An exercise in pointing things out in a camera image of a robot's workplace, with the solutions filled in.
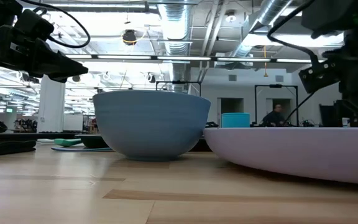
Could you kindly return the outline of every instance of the man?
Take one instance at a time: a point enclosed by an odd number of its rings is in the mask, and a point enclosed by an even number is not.
[[[281,115],[282,106],[280,104],[274,105],[273,111],[263,118],[263,125],[268,127],[279,127],[284,125],[284,117]]]

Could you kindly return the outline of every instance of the ceiling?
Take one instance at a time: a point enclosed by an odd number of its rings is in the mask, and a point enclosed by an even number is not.
[[[165,55],[165,40],[160,16],[157,14],[144,13],[126,13],[116,12],[116,10],[92,7],[90,3],[96,1],[51,1],[44,0],[44,3],[54,4],[82,4],[81,11],[75,10],[70,14],[76,17],[91,34],[90,44],[82,49],[69,49],[62,47],[53,42],[49,42],[51,48],[55,51],[61,51],[65,54],[119,54],[119,55]],[[102,3],[114,3],[117,1],[101,1]],[[219,12],[215,18],[210,18],[213,4],[217,4],[218,0],[204,0],[198,5],[194,5],[191,15],[191,37],[190,55],[201,55],[204,37],[206,36],[207,23],[210,19],[217,19]],[[282,14],[288,14],[301,1],[293,1],[292,5]],[[246,15],[252,14],[259,10],[261,1],[242,1],[230,0],[226,6],[227,10],[234,10],[235,21],[228,22],[223,19],[218,32],[217,41],[212,48],[212,55],[216,53],[228,54],[232,52],[241,42],[243,38],[242,27]],[[60,41],[78,45],[86,41],[86,35],[75,21],[61,12],[51,11],[43,16],[46,20],[55,26],[52,36]],[[125,30],[133,29],[137,36],[137,43],[128,46],[122,41],[121,35]],[[262,33],[255,33],[247,36],[247,41],[252,45],[250,54],[254,57],[275,57],[275,58],[295,58],[308,59],[303,52],[290,49],[282,45],[269,42]],[[317,54],[325,50],[341,44],[341,37],[330,39],[330,42],[322,42],[321,40],[311,40],[308,36],[298,35],[291,37],[282,36],[286,40],[300,42],[300,44],[311,47],[310,49]],[[112,63],[112,62],[83,62],[84,66],[89,68],[89,73],[81,75],[79,82],[68,79],[66,87],[66,107],[67,111],[73,110],[72,104],[77,101],[84,100],[82,113],[92,113],[93,107],[91,97],[97,93],[97,88],[104,91],[117,89],[154,89],[155,84],[147,80],[148,75],[154,75],[157,81],[170,80],[170,66],[168,63]],[[196,81],[199,74],[198,63],[191,64],[191,80]],[[222,68],[213,68],[213,65],[206,72],[204,85],[255,85],[260,83],[275,82],[276,75],[284,76],[284,82],[290,83],[291,73],[298,70],[302,64],[289,63],[253,63],[248,69],[228,71]],[[269,78],[264,77],[265,69],[269,73]],[[229,82],[228,75],[237,75],[237,82]],[[40,84],[25,82],[22,79],[22,73],[5,68],[0,68],[0,102],[8,105],[18,105],[21,102],[22,109],[20,113],[30,114],[37,111],[39,102]],[[33,110],[26,110],[25,106],[32,106]]]

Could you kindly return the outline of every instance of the wooden table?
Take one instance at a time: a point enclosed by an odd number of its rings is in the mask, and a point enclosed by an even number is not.
[[[0,223],[358,224],[358,185],[257,171],[209,152],[136,162],[51,146],[0,156]]]

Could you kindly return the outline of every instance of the ceramic bowl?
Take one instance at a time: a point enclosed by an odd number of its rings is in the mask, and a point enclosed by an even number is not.
[[[211,103],[166,91],[125,90],[94,95],[100,134],[128,159],[166,161],[188,152],[203,134]]]
[[[219,157],[282,174],[358,184],[358,128],[205,129]]]

